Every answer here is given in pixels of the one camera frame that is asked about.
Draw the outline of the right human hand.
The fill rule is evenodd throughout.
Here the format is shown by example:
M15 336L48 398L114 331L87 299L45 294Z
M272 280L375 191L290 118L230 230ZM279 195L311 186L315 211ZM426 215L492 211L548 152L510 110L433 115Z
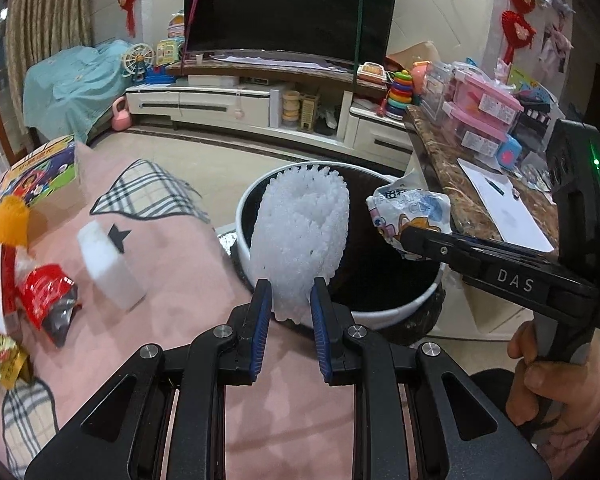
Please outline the right human hand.
M584 472L592 474L600 465L600 342L592 341L583 365L541 361L528 321L516 330L507 353L518 361L506 402L509 419L521 426L539 414L541 399L557 402L562 410L539 453L556 479L585 462Z

